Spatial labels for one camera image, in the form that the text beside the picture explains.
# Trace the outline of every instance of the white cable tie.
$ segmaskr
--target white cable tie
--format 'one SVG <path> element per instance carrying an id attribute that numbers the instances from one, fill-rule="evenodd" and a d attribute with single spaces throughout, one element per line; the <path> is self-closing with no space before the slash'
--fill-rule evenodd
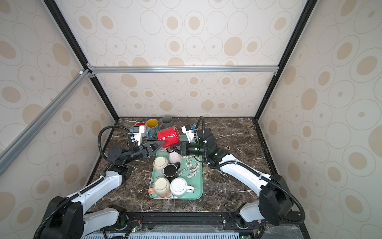
<path id="1" fill-rule="evenodd" d="M 78 193 L 79 195 L 77 196 L 77 197 L 81 197 L 81 192 L 80 191 L 78 191 L 78 192 L 76 192 L 76 193 Z"/>

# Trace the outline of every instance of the dark marble surface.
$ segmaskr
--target dark marble surface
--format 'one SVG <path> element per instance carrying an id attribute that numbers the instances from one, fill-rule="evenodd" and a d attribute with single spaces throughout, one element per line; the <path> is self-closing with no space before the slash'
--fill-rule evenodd
<path id="1" fill-rule="evenodd" d="M 118 125 L 131 128 L 135 123 L 146 122 L 149 118 L 121 118 Z M 181 132 L 186 124 L 194 125 L 197 118 L 174 118 L 175 126 Z M 270 174 L 264 154 L 261 150 L 258 136 L 252 120 L 247 118 L 205 118 L 206 128 L 210 128 L 220 147 L 229 150 L 240 161 L 251 167 Z M 117 144 L 124 148 L 127 132 L 116 129 L 107 146 Z M 147 190 L 150 185 L 154 158 L 134 161 L 129 165 L 134 167 L 131 177 L 121 186 L 112 190 L 90 211 L 102 210 L 110 204 L 115 204 L 131 212 L 140 211 L 235 211 L 244 202 L 258 200 L 257 195 L 236 178 L 216 169 L 203 165 L 203 195 L 198 200 L 152 199 Z M 102 160 L 96 169 L 94 179 L 101 175 L 107 162 Z"/>

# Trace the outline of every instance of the white mug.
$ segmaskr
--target white mug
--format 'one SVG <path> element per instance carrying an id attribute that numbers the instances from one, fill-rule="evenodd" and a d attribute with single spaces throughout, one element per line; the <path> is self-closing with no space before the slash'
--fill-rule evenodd
<path id="1" fill-rule="evenodd" d="M 161 198 L 168 197 L 171 194 L 170 182 L 165 177 L 159 178 L 155 181 L 152 188 L 149 188 L 149 194 L 157 193 Z"/>
<path id="2" fill-rule="evenodd" d="M 157 157 L 154 159 L 153 166 L 159 175 L 163 175 L 163 169 L 166 165 L 168 165 L 168 160 L 165 157 Z"/>
<path id="3" fill-rule="evenodd" d="M 177 177 L 171 182 L 170 190 L 174 196 L 180 198 L 187 192 L 193 192 L 195 188 L 192 186 L 188 186 L 184 178 Z"/>
<path id="4" fill-rule="evenodd" d="M 168 154 L 168 159 L 170 164 L 175 164 L 176 162 L 182 163 L 182 156 L 175 151 Z"/>

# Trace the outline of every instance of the metal bracket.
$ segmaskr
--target metal bracket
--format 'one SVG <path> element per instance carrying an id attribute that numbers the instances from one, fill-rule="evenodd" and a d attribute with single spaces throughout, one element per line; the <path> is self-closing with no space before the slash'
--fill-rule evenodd
<path id="1" fill-rule="evenodd" d="M 89 62 L 86 63 L 86 65 L 87 65 L 87 67 L 88 67 L 89 69 L 93 69 L 93 68 L 94 68 L 94 66 L 92 66 Z"/>

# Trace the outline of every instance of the patterned wall panel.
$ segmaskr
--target patterned wall panel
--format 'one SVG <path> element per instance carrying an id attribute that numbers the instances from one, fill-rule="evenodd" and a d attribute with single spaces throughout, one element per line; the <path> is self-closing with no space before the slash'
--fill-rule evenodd
<path id="1" fill-rule="evenodd" d="M 99 74 L 120 117 L 254 116 L 272 72 Z"/>
<path id="2" fill-rule="evenodd" d="M 60 0 L 92 65 L 277 65 L 305 0 Z"/>
<path id="3" fill-rule="evenodd" d="M 0 238 L 30 239 L 49 201 L 87 182 L 98 133 L 114 123 L 91 85 L 86 80 L 74 92 L 0 177 Z"/>
<path id="4" fill-rule="evenodd" d="M 321 1 L 260 118 L 312 239 L 382 233 L 381 23 L 380 0 Z"/>
<path id="5" fill-rule="evenodd" d="M 78 74 L 78 64 L 44 6 L 0 4 L 0 152 Z"/>

